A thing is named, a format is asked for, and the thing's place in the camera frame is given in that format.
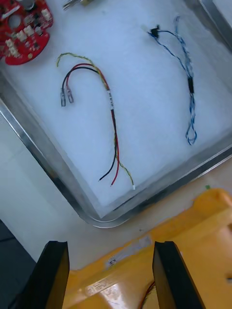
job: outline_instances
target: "black plastic part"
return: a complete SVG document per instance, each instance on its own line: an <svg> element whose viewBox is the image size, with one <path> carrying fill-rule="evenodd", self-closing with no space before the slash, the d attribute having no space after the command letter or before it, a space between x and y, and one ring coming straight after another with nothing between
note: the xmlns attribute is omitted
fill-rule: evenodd
<svg viewBox="0 0 232 309"><path fill-rule="evenodd" d="M189 87L189 91L190 93L194 93L194 86L193 86L193 78L192 77L189 77L188 78L188 87Z"/></svg>
<svg viewBox="0 0 232 309"><path fill-rule="evenodd" d="M68 275L68 243L48 242L23 292L16 297L15 308L62 309Z"/></svg>
<svg viewBox="0 0 232 309"><path fill-rule="evenodd" d="M155 242L152 268L160 308L205 309L173 241Z"/></svg>
<svg viewBox="0 0 232 309"><path fill-rule="evenodd" d="M151 29L151 34L157 39L159 38L159 29L160 29L160 25L157 25L156 28Z"/></svg>

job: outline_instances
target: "cable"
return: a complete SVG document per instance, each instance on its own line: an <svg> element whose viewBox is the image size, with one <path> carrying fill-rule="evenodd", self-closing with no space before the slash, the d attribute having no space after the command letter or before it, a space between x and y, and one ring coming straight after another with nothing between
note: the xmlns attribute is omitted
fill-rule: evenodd
<svg viewBox="0 0 232 309"><path fill-rule="evenodd" d="M65 81L66 81L66 87L67 87L67 95L68 95L68 98L69 98L69 101L70 103L73 103L73 95L72 95L72 92L71 92L71 89L69 88L69 85L68 85L68 81L69 81L69 77L70 77L70 74L75 71L75 70L78 70L78 69L87 69L87 70L91 70L97 74L99 74L101 76L101 80L103 81L104 83L104 86L107 90L107 93L109 95L109 99L110 99L110 105L111 105L111 116L112 116L112 121L113 121L113 126L114 126L114 131L115 131L115 143L114 143L114 146L115 146L115 154L114 154L114 159L113 159L113 162L112 162L112 165L110 167L110 169L107 171L107 173L105 173L100 179L102 180L104 177L106 177L110 172L111 170L113 169L114 167L114 164L115 164L115 161L116 161L116 158L117 158L117 169L116 169L116 175L111 183L111 186L115 183L116 179L117 179L117 176L118 176L118 171L119 171L119 166L121 166L126 172L127 174L129 175L130 177L130 180L132 180L132 186L133 186L133 189L135 189L135 186L134 186L134 182L133 182L133 179L131 177L131 174L130 172L120 163L120 160L119 160L119 145L118 145L118 138L117 138L117 130L116 130L116 120L115 120L115 113L114 113L114 103L113 103L113 98L112 98L112 95L111 95L111 91L110 91L110 88L109 88L109 85L104 77L104 75L102 74L102 72L95 66L93 65L92 63L80 63L80 64L77 64L75 65L65 76L64 80L63 80L63 83L62 83L62 87L61 87L61 105L62 106L66 106L66 103L65 103L65 91L64 91L64 85L65 85Z"/></svg>
<svg viewBox="0 0 232 309"><path fill-rule="evenodd" d="M98 71L100 77L101 77L101 81L103 82L103 85L104 87L107 89L107 85L105 84L104 82L104 79L102 78L102 74L101 74L101 71L98 69L98 67L95 66L95 64L93 63L93 61L85 56L81 56L81 55L77 55L77 54L74 54L74 53L63 53L63 54L60 54L59 57L57 58L57 67L59 66L59 62L61 60L61 58L63 56L66 56L66 55L70 55L72 57L75 57L75 58L80 58L80 59L84 59L84 60L87 60L91 63L91 65L95 68L96 71Z"/></svg>
<svg viewBox="0 0 232 309"><path fill-rule="evenodd" d="M196 117L195 105L196 104L195 104L195 98L194 98L193 70L192 70L192 61L189 55L189 51L187 50L186 43L184 39L179 35L179 29L178 29L179 19L180 19L180 16L177 16L174 20L174 33L168 30L160 30L160 27L158 25L156 28L151 29L151 31L148 32L148 34L151 37L153 37L156 40L156 42L160 46L162 46L164 49L166 49L166 51L168 51L173 57L178 59L181 67L183 68L183 70L185 71L187 75L188 85L189 85L188 88L189 88L189 93L190 93L190 103L189 103L190 121L188 123L188 128L186 131L186 139L190 145L193 145L197 139L197 132L195 130L195 117ZM180 57L176 56L173 52L171 52L171 50L166 45L160 43L159 41L160 33L169 33L178 39L178 41L181 44L184 55L185 55L185 64L183 64Z"/></svg>
<svg viewBox="0 0 232 309"><path fill-rule="evenodd" d="M146 291L146 293L145 293L145 295L144 295L144 297L143 297L143 299L142 299L142 301L141 301L141 303L140 303L140 305L139 305L139 309L143 309L143 307L144 307L144 305L145 305L145 303L146 303L146 301L147 301L147 298L148 298L149 294L151 293L151 291L152 291L154 288L156 288L155 282L152 282L151 285L149 286L149 288L147 289L147 291Z"/></svg>

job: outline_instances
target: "black clip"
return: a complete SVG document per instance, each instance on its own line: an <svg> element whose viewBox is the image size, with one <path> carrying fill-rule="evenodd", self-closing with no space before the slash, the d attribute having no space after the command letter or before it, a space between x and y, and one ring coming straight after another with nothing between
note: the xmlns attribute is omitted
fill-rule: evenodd
<svg viewBox="0 0 232 309"><path fill-rule="evenodd" d="M157 25L156 28L151 29L151 34L157 39L159 38L159 29L160 29L160 25Z"/></svg>

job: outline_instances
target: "white sticker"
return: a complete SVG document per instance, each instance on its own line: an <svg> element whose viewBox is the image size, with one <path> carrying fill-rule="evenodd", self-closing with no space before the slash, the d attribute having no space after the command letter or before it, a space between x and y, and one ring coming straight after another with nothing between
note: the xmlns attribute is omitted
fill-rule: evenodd
<svg viewBox="0 0 232 309"><path fill-rule="evenodd" d="M113 102L112 94L111 94L110 90L108 90L107 92L108 92L109 97L110 97L110 107L111 107L111 110L113 110L114 109L114 102Z"/></svg>
<svg viewBox="0 0 232 309"><path fill-rule="evenodd" d="M133 242L129 246L123 248L121 251L119 251L117 254L113 255L107 262L106 262L106 268L109 268L110 266L115 265L119 261L125 259L128 256L137 254L140 250L149 247L152 245L152 239L149 235L146 235L145 237Z"/></svg>

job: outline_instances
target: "blue wire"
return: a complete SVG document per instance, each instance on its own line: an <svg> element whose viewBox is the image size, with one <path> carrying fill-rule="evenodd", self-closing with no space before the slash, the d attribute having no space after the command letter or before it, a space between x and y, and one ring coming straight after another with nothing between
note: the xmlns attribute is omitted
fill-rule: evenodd
<svg viewBox="0 0 232 309"><path fill-rule="evenodd" d="M179 20L180 20L180 16L177 16L174 20L174 33L168 30L158 30L158 33L169 33L171 35L173 35L174 37L176 37L178 39L178 41L181 44L182 50L184 52L185 55L185 65L183 64L182 60L180 59L180 57L176 56L175 54L173 54L171 52L171 50L164 44L159 42L159 39L157 37L155 37L151 32L148 32L148 34L153 37L156 42L162 46L164 49L166 49L173 57L175 57L176 59L179 60L181 67L184 69L184 71L187 74L188 79L191 78L193 79L193 69L192 69L192 61L189 55L189 51L187 50L186 47L186 43L184 41L184 39L179 35ZM189 104L189 111L190 111L190 121L188 124L188 129L186 131L186 139L188 141L188 143L190 145L193 145L197 139L197 132L195 130L195 98L194 98L194 94L190 93L190 104Z"/></svg>

